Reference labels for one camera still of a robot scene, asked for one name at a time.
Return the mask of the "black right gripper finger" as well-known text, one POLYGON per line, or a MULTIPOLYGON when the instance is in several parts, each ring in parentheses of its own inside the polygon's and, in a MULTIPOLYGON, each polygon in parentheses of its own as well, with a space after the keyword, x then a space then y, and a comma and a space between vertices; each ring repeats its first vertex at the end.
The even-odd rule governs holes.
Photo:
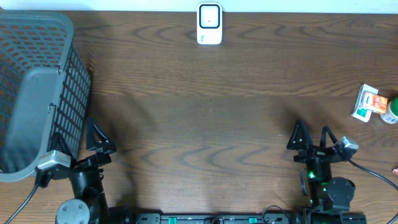
POLYGON ((308 150, 312 144, 313 141, 305 122, 301 119, 297 120, 287 143, 287 149, 295 151, 308 150))
POLYGON ((320 136, 320 147, 326 147, 326 136, 329 136, 329 138, 331 139, 333 144, 338 142, 337 138, 332 133, 331 129, 328 126, 324 126, 322 128, 321 136, 320 136))

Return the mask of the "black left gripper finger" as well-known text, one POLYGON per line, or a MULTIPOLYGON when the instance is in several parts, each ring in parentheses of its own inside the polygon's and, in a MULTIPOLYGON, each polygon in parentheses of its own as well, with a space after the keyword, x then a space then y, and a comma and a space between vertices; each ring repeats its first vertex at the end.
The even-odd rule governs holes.
POLYGON ((51 143, 49 146, 49 150, 60 151, 71 157, 72 161, 75 161, 71 150, 69 149, 64 137, 60 133, 53 134, 51 138, 51 143))
POLYGON ((114 142, 102 132, 91 117, 86 119, 86 150, 103 154, 112 154, 117 151, 114 142))

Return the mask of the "white medicine box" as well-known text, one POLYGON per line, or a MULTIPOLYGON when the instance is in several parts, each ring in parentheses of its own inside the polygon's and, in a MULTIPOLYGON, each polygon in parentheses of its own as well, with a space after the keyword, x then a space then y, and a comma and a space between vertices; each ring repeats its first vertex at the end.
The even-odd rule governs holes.
POLYGON ((362 108, 361 106, 361 101, 363 99, 363 94, 365 92, 370 92, 372 94, 378 94, 379 90, 376 88, 373 88, 367 84, 363 84, 361 85, 361 87, 359 88, 359 93, 357 95, 357 99, 356 99, 356 103, 354 105, 354 110, 351 114, 352 117, 367 123, 370 120, 371 117, 371 111, 362 108))

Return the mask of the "orange small packet box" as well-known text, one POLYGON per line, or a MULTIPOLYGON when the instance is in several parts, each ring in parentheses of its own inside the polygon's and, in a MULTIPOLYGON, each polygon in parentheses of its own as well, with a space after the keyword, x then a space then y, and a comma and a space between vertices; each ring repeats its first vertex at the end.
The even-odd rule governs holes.
POLYGON ((387 110, 388 99, 365 91, 362 97, 362 107, 373 113, 384 114, 387 110))

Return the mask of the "green-lidded white jar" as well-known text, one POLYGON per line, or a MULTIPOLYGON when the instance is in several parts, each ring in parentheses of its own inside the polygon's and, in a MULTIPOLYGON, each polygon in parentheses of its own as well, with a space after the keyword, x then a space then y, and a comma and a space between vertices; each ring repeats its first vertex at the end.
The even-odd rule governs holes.
POLYGON ((388 102, 386 112, 381 114, 381 119, 388 124, 396 124, 398 122, 398 98, 388 102))

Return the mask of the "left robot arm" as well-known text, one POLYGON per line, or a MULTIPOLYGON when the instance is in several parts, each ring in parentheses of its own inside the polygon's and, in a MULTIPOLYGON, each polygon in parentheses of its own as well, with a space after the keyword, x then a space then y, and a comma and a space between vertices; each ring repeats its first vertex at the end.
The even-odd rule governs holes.
POLYGON ((109 207, 102 184, 103 166, 116 152, 112 140, 93 118, 86 119, 86 150, 94 154, 77 161, 60 133, 36 167, 35 185, 46 188, 51 180, 69 179, 74 198, 62 203, 55 223, 133 223, 126 207, 109 207))

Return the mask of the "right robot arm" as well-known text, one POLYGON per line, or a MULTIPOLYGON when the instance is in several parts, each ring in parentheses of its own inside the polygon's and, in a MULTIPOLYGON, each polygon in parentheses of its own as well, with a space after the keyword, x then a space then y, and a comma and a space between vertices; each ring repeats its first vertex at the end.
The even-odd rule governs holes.
POLYGON ((350 160, 358 148, 358 143, 347 137, 338 140, 328 126, 322 129, 320 144, 314 145, 304 121, 296 121, 287 149, 297 151, 294 161, 306 165, 300 173, 301 188, 313 207, 321 212, 349 210, 355 185, 348 179, 333 177, 331 164, 350 160))

